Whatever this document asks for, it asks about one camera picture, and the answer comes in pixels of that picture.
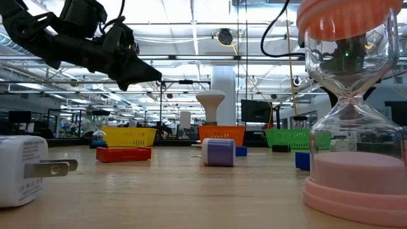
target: pink hourglass cap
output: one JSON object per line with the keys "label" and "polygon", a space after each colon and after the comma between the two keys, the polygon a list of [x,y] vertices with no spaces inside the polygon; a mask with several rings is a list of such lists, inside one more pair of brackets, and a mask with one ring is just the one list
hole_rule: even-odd
{"label": "pink hourglass cap", "polygon": [[297,12],[297,26],[304,36],[337,41],[368,32],[382,24],[390,9],[399,13],[403,0],[304,0]]}

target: blue block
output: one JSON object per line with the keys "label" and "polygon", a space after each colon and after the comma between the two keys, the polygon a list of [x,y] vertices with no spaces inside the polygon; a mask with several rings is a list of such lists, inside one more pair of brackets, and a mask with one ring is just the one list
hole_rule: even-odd
{"label": "blue block", "polygon": [[310,170],[310,153],[296,152],[295,167],[301,170]]}
{"label": "blue block", "polygon": [[236,146],[236,156],[247,156],[247,147]]}
{"label": "blue block", "polygon": [[107,148],[106,141],[103,141],[103,140],[92,141],[89,148],[96,149],[98,147]]}

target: table surface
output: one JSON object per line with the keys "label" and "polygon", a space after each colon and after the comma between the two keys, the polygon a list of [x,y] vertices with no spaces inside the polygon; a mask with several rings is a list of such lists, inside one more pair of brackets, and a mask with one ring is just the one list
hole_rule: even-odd
{"label": "table surface", "polygon": [[303,204],[309,172],[295,169],[294,153],[249,148],[233,168],[204,167],[199,154],[155,147],[150,161],[100,163],[85,146],[50,148],[50,158],[77,159],[78,170],[47,179],[35,201],[1,209],[0,228],[383,228]]}

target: plastic basket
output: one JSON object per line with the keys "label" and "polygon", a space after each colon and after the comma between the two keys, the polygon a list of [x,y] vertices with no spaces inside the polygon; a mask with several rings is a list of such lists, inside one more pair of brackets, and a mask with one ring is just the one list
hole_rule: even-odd
{"label": "plastic basket", "polygon": [[319,132],[314,134],[314,141],[318,146],[318,150],[330,150],[331,140],[332,134],[330,132]]}
{"label": "plastic basket", "polygon": [[[310,149],[310,130],[266,130],[268,147],[274,144],[289,145],[291,149]],[[318,133],[315,143],[319,149],[331,149],[331,133]]]}
{"label": "plastic basket", "polygon": [[106,133],[104,140],[109,147],[152,146],[154,144],[154,128],[123,128],[103,127]]}
{"label": "plastic basket", "polygon": [[205,138],[234,139],[236,146],[243,146],[245,126],[199,126],[201,144]]}
{"label": "plastic basket", "polygon": [[274,144],[289,145],[291,149],[310,148],[310,130],[266,130],[268,147]]}

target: power adapter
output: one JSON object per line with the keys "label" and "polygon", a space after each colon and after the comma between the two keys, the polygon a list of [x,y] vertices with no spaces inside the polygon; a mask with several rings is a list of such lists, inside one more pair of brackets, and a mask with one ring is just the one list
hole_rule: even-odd
{"label": "power adapter", "polygon": [[0,136],[0,207],[28,204],[42,194],[43,177],[62,177],[76,160],[48,160],[48,144],[36,136]]}

